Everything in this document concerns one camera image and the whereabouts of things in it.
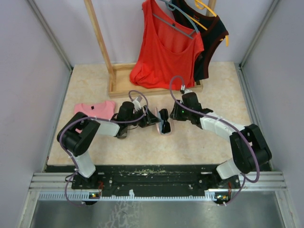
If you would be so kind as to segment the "pink glasses case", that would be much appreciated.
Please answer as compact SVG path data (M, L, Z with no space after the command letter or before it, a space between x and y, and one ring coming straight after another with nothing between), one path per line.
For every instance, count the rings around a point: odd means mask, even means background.
M169 135L173 131L173 125L171 123L171 119L169 117L169 113L167 109L158 110L155 108L154 112L155 116L160 119L160 122L156 124L157 131L160 135Z

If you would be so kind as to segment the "black frame sunglasses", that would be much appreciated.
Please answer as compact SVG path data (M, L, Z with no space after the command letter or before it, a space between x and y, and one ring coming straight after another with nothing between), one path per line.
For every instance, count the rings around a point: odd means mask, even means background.
M159 111L161 117L160 132L161 134L169 134L171 132L171 124L169 123L169 113L167 109L161 109Z

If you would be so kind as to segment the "plaid brown glasses case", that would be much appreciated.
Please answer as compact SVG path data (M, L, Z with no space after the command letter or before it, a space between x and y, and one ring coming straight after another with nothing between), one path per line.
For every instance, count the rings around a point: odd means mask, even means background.
M128 129L125 128L125 129L119 130L119 132L116 135L116 138L125 139L127 137L127 135L128 135Z

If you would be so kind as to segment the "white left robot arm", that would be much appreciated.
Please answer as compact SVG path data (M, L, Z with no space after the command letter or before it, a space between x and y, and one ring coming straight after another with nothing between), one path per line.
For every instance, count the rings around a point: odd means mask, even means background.
M110 120L76 113L58 133L57 141L71 157L76 172L82 176L82 183L92 189L98 185L99 177L95 174L96 167L88 149L96 134L122 139L126 137L129 126L144 128L160 122L161 119L147 105L141 107L135 100L123 102Z

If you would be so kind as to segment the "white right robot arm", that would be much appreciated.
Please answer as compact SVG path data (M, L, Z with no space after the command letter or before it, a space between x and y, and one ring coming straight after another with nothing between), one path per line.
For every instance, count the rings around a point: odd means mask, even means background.
M230 143L232 158L216 167L213 184L225 187L234 175L248 174L272 159L267 142L256 124L241 125L228 121L213 110L202 108L195 92L184 93L181 100L174 100L170 118L190 121L191 124L213 132Z

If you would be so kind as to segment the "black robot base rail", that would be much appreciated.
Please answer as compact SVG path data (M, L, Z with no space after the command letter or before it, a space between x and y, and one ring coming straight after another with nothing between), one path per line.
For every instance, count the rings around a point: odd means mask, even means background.
M64 175L63 199L98 201L229 201L240 187L234 175L220 180L215 165L98 165L92 177L73 174L73 166L50 165L46 173Z

